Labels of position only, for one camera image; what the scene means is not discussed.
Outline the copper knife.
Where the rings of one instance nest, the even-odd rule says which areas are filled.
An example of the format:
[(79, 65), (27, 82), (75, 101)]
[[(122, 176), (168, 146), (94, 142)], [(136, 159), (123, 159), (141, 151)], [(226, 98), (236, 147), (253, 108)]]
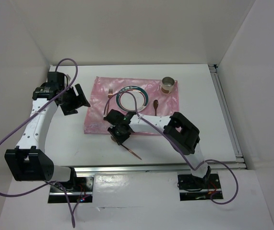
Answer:
[(142, 161), (142, 158), (140, 156), (138, 156), (135, 152), (133, 152), (131, 149), (127, 148), (126, 146), (124, 146), (123, 144), (119, 144), (116, 139), (111, 136), (111, 140), (114, 141), (115, 143), (117, 143), (117, 145), (122, 146), (125, 150), (127, 150), (130, 154), (132, 154), (134, 157), (138, 158), (139, 160)]

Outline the pink satin cloth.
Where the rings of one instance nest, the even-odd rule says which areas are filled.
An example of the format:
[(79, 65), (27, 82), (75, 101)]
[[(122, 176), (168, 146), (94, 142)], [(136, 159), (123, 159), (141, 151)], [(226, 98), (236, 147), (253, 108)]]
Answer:
[(119, 92), (126, 86), (138, 86), (144, 89), (149, 96), (147, 107), (140, 111), (144, 115), (155, 115), (153, 101), (158, 100), (157, 116), (172, 115), (179, 111), (179, 91), (176, 81), (173, 91), (165, 94), (161, 91), (161, 80), (134, 79), (134, 78), (110, 78), (96, 77), (92, 87), (90, 105), (84, 121), (84, 133), (107, 134), (109, 123), (103, 120), (105, 105), (108, 100), (107, 94), (110, 88), (113, 93)]

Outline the white plate green rim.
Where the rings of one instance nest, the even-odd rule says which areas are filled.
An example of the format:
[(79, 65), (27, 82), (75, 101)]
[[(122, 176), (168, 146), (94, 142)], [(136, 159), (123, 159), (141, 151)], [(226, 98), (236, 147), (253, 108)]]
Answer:
[(126, 86), (116, 95), (116, 104), (124, 112), (144, 110), (149, 103), (148, 93), (138, 86)]

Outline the brown wooden spoon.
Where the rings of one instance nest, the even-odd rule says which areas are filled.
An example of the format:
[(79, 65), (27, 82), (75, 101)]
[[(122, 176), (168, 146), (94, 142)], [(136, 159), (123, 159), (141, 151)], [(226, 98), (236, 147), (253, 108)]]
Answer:
[(157, 116), (158, 106), (159, 106), (159, 101), (158, 100), (154, 100), (153, 101), (153, 107), (154, 107), (154, 111), (155, 111), (155, 116)]

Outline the steel cup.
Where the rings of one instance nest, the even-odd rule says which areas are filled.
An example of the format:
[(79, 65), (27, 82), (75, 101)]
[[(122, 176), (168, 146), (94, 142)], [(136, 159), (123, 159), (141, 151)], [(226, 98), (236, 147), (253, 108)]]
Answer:
[(161, 91), (170, 94), (173, 91), (176, 81), (171, 77), (164, 77), (161, 80)]

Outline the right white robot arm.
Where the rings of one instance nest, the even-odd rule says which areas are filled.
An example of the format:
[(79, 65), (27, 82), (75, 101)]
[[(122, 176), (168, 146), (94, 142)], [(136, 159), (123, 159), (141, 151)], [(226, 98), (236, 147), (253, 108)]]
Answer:
[(168, 116), (137, 112), (127, 112), (124, 115), (112, 109), (104, 120), (110, 123), (107, 130), (118, 145), (122, 145), (133, 133), (162, 135), (190, 167), (193, 184), (203, 188), (209, 183), (211, 168), (200, 149), (200, 131), (180, 112)]

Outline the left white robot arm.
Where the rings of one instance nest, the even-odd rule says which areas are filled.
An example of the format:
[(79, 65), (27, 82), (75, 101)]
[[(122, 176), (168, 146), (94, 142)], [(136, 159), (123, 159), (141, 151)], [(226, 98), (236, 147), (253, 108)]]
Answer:
[(57, 166), (45, 154), (49, 126), (58, 108), (64, 115), (73, 115), (77, 109), (90, 107), (80, 84), (69, 87), (69, 78), (61, 72), (48, 72), (47, 82), (33, 92), (34, 118), (26, 125), (14, 149), (8, 149), (4, 158), (17, 181), (58, 181), (67, 191), (78, 185), (72, 167)]

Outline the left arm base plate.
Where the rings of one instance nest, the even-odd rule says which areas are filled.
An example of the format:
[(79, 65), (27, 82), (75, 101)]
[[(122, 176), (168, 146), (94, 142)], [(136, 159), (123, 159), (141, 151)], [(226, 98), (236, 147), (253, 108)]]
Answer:
[[(92, 203), (94, 186), (93, 175), (75, 177), (73, 180), (68, 182), (61, 182), (61, 184), (66, 189), (69, 201), (71, 203)], [(66, 202), (66, 196), (62, 187), (60, 187), (58, 184), (51, 185), (48, 195), (48, 203), (62, 204)]]

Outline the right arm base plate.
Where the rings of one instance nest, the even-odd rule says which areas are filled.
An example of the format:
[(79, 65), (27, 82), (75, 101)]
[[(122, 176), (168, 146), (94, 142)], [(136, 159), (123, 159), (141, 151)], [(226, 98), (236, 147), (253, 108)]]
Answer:
[(212, 173), (206, 184), (197, 182), (191, 174), (179, 174), (177, 187), (180, 201), (223, 199), (219, 175)]

